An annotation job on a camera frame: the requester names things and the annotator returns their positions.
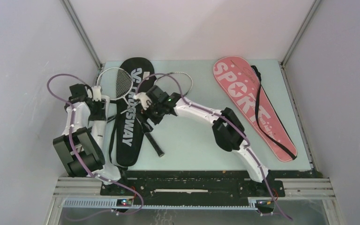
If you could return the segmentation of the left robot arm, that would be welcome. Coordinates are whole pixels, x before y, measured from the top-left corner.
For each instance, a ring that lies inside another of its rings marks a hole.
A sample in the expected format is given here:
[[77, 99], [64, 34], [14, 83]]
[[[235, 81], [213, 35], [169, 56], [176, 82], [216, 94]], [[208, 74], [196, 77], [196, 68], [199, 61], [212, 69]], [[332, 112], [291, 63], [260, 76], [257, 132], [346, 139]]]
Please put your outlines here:
[[66, 126], [52, 142], [66, 172], [70, 177], [95, 177], [106, 185], [112, 182], [116, 194], [126, 194], [129, 182], [103, 152], [109, 97], [100, 86], [75, 84], [69, 89]]

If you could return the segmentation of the aluminium frame post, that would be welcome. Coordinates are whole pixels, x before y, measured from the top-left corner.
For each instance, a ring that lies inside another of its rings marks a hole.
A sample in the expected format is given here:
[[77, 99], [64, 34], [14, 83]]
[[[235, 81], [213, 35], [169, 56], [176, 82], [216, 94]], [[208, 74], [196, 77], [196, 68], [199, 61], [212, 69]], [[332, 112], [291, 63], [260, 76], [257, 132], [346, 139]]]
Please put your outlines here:
[[285, 67], [287, 63], [289, 62], [290, 58], [292, 57], [294, 51], [296, 50], [296, 47], [298, 46], [299, 42], [301, 41], [304, 33], [307, 31], [308, 26], [312, 22], [315, 14], [319, 10], [319, 7], [323, 3], [323, 0], [314, 0], [309, 11], [307, 12], [303, 22], [301, 23], [301, 26], [299, 27], [296, 36], [294, 37], [293, 41], [291, 42], [291, 45], [289, 46], [288, 50], [286, 51], [282, 61], [281, 65], [282, 67]]
[[78, 36], [80, 37], [82, 43], [86, 47], [87, 52], [89, 53], [90, 57], [92, 58], [96, 68], [97, 68], [97, 75], [95, 76], [94, 83], [97, 80], [98, 74], [101, 71], [103, 67], [103, 63], [98, 57], [98, 54], [90, 40], [90, 38], [87, 35], [87, 32], [82, 25], [82, 22], [75, 10], [74, 5], [70, 0], [60, 0], [61, 4], [63, 5], [71, 23], [73, 24], [76, 32], [78, 33]]

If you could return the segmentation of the black racket bag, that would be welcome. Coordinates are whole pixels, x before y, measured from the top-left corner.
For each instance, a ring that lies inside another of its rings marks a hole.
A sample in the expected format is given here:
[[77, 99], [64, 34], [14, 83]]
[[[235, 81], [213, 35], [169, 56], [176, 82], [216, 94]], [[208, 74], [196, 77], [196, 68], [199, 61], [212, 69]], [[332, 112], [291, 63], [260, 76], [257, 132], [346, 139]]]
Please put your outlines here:
[[137, 102], [133, 96], [143, 76], [153, 74], [155, 70], [152, 63], [143, 57], [127, 59], [120, 68], [131, 75], [133, 86], [125, 98], [116, 103], [118, 114], [108, 149], [111, 163], [125, 168], [136, 164], [144, 137], [142, 126], [136, 118]]

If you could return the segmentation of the pink sport racket bag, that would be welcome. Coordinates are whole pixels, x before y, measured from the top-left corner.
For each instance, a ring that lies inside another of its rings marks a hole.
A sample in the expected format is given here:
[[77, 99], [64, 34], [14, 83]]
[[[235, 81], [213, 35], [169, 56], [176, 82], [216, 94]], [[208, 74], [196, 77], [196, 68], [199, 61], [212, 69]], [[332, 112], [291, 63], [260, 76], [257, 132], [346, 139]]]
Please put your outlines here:
[[297, 149], [262, 85], [255, 65], [240, 56], [227, 56], [213, 66], [221, 89], [281, 162], [297, 158]]

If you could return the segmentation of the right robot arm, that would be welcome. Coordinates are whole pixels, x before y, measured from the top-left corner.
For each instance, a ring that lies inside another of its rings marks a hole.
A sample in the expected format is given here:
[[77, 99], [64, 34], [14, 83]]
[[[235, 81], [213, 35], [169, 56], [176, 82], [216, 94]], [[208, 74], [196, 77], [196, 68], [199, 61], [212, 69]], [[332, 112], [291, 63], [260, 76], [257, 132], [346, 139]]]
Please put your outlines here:
[[179, 93], [168, 95], [154, 85], [147, 92], [134, 95], [142, 106], [141, 116], [159, 124], [165, 115], [174, 115], [192, 119], [206, 124], [212, 129], [215, 142], [219, 148], [237, 155], [246, 167], [254, 182], [254, 190], [260, 196], [266, 196], [273, 189], [267, 175], [268, 168], [260, 161], [251, 148], [245, 129], [230, 108], [216, 110], [195, 103]]

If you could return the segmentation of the white shuttlecock tube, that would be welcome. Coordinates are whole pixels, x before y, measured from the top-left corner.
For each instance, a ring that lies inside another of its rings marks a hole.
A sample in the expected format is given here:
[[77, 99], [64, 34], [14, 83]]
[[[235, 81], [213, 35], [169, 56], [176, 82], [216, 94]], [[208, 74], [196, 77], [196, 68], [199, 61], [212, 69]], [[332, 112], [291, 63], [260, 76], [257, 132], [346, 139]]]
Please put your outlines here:
[[[102, 95], [102, 99], [106, 100], [106, 115], [108, 118], [108, 109], [109, 109], [109, 103], [110, 98], [106, 95]], [[96, 152], [98, 152], [100, 155], [103, 155], [104, 152], [104, 136], [105, 136], [105, 129], [107, 125], [106, 121], [91, 121], [92, 127], [90, 128], [90, 136], [92, 138], [92, 145], [96, 149]]]

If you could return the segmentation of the left aluminium frame post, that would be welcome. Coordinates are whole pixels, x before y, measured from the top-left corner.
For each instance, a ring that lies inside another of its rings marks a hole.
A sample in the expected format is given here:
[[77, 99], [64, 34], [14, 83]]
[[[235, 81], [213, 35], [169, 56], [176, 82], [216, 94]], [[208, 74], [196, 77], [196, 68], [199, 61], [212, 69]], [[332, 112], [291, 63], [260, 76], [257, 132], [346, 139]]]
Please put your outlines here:
[[70, 0], [60, 0], [61, 4], [63, 5], [71, 23], [73, 24], [76, 32], [78, 33], [78, 36], [80, 37], [82, 43], [86, 47], [87, 52], [89, 53], [90, 57], [92, 58], [96, 68], [97, 68], [97, 75], [95, 76], [94, 83], [97, 80], [98, 74], [101, 71], [103, 67], [103, 63], [98, 57], [98, 54], [90, 40], [90, 38], [87, 35], [87, 32], [82, 25], [82, 22], [75, 10], [74, 5]]

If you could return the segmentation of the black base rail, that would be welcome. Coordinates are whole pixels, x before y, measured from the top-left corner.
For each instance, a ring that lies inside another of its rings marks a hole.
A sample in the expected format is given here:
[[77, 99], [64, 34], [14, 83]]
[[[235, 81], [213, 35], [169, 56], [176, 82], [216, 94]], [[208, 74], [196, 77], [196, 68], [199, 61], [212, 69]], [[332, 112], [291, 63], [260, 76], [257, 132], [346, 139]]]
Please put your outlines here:
[[93, 178], [61, 178], [56, 194], [69, 205], [113, 209], [250, 209], [275, 200], [316, 200], [330, 190], [327, 180], [309, 172], [273, 172], [253, 182], [245, 172], [130, 172], [128, 188]]

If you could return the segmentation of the right aluminium frame post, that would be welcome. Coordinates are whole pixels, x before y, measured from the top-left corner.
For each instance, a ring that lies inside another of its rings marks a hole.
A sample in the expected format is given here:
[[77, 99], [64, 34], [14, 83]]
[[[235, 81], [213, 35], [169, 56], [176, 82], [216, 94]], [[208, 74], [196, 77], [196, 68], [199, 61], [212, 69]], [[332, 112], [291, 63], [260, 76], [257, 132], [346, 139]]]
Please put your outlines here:
[[312, 22], [315, 14], [319, 10], [319, 7], [323, 3], [323, 0], [314, 0], [309, 11], [307, 12], [303, 22], [301, 23], [301, 26], [299, 27], [296, 36], [294, 37], [293, 41], [291, 42], [291, 45], [289, 46], [288, 50], [286, 51], [282, 61], [281, 65], [282, 67], [285, 67], [287, 63], [289, 62], [290, 58], [292, 57], [294, 51], [296, 50], [296, 47], [298, 46], [299, 42], [301, 41], [304, 33], [307, 31], [308, 26]]

